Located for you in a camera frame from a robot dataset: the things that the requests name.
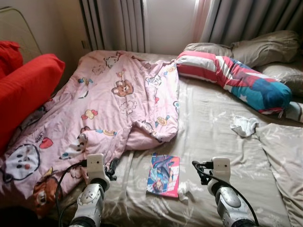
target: pink blanket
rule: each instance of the pink blanket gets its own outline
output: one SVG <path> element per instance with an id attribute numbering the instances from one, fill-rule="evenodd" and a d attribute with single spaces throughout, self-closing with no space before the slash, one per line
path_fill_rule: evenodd
<path id="1" fill-rule="evenodd" d="M 0 206 L 22 205 L 44 216 L 54 205 L 63 170 L 71 164 L 103 153 L 108 165 L 125 150 L 154 148 L 177 131 L 174 61 L 152 64 L 127 52 L 91 52 L 80 59 L 58 94 L 16 131 L 0 159 Z M 85 170 L 71 170 L 60 198 L 83 175 Z"/>

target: black cable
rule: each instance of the black cable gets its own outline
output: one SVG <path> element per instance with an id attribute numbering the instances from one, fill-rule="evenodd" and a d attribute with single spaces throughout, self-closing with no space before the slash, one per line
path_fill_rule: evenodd
<path id="1" fill-rule="evenodd" d="M 61 226 L 61 221 L 62 221 L 62 217 L 63 217 L 64 212 L 65 212 L 70 206 L 74 205 L 75 203 L 77 203 L 77 201 L 74 201 L 73 203 L 67 205 L 67 206 L 62 210 L 62 212 L 61 212 L 61 214 L 60 214 L 60 216 L 59 216 L 59 220 L 58 220 L 59 227 L 62 227 L 62 226 Z"/>
<path id="2" fill-rule="evenodd" d="M 197 166 L 198 165 L 200 165 L 200 163 L 197 163 L 197 164 L 195 164 L 194 165 L 194 167 L 195 167 L 195 169 L 198 171 L 198 172 L 200 172 L 200 173 L 202 173 L 203 175 L 205 175 L 205 176 L 208 176 L 208 177 L 210 177 L 210 178 L 213 178 L 213 179 L 215 179 L 215 180 L 217 180 L 217 181 L 219 181 L 219 182 L 221 182 L 221 183 L 223 183 L 223 184 L 225 184 L 225 185 L 227 185 L 227 186 L 229 186 L 229 187 L 231 187 L 245 202 L 246 202 L 246 204 L 247 204 L 247 206 L 249 207 L 249 209 L 250 209 L 250 211 L 251 211 L 251 213 L 252 213 L 252 215 L 253 215 L 253 217 L 254 217 L 254 219 L 255 219 L 255 223 L 256 223 L 256 225 L 257 226 L 259 226 L 259 222 L 258 222 L 258 219 L 257 219 L 257 216 L 256 216 L 256 214 L 255 214 L 255 212 L 254 212 L 254 209 L 252 208 L 252 206 L 250 205 L 250 203 L 246 200 L 246 198 L 237 190 L 237 189 L 235 189 L 230 183 L 227 183 L 226 181 L 224 181 L 224 180 L 221 180 L 221 179 L 219 179 L 219 178 L 217 178 L 217 177 L 215 177 L 215 176 L 211 176 L 211 175 L 209 175 L 209 174 L 206 174 L 205 172 L 203 172 L 202 170 L 200 170 Z"/>
<path id="3" fill-rule="evenodd" d="M 60 216 L 60 207 L 59 207 L 59 200 L 58 200 L 58 193 L 59 193 L 59 188 L 60 188 L 60 184 L 65 176 L 65 174 L 70 171 L 70 169 L 76 167 L 76 166 L 83 166 L 86 167 L 87 166 L 87 161 L 86 160 L 82 160 L 81 162 L 78 162 L 76 164 L 71 165 L 70 167 L 68 167 L 62 174 L 58 185 L 57 185 L 57 189 L 56 189 L 56 194 L 55 194 L 55 200 L 56 200 L 56 208 L 57 208 L 57 212 L 58 212 L 58 217 Z"/>

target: red pillow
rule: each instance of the red pillow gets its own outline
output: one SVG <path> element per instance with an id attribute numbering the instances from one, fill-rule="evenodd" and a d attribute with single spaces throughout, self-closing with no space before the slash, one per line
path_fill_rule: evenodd
<path id="1" fill-rule="evenodd" d="M 44 54 L 0 80 L 0 155 L 16 127 L 50 98 L 64 67 L 54 54 Z"/>
<path id="2" fill-rule="evenodd" d="M 0 79 L 23 65 L 19 44 L 11 41 L 0 41 Z"/>

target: white star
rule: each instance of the white star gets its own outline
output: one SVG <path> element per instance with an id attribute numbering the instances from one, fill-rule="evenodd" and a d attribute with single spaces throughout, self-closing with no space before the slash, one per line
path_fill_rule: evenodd
<path id="1" fill-rule="evenodd" d="M 242 94 L 240 94 L 240 98 L 243 102 L 247 102 L 246 96 L 243 96 Z"/>

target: book cover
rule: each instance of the book cover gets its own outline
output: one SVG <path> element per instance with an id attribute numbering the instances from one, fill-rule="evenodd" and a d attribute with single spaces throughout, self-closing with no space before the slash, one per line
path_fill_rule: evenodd
<path id="1" fill-rule="evenodd" d="M 177 198 L 180 158 L 153 153 L 151 160 L 146 191 Z"/>

